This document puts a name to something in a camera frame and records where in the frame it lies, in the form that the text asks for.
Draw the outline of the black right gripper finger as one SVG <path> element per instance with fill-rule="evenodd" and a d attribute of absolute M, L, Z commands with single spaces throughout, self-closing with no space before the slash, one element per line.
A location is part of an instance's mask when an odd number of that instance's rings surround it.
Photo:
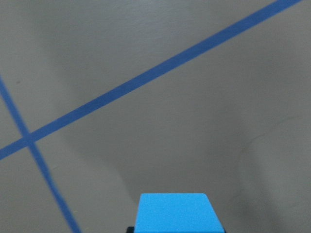
<path fill-rule="evenodd" d="M 128 227 L 126 233 L 134 233 L 134 226 Z"/>

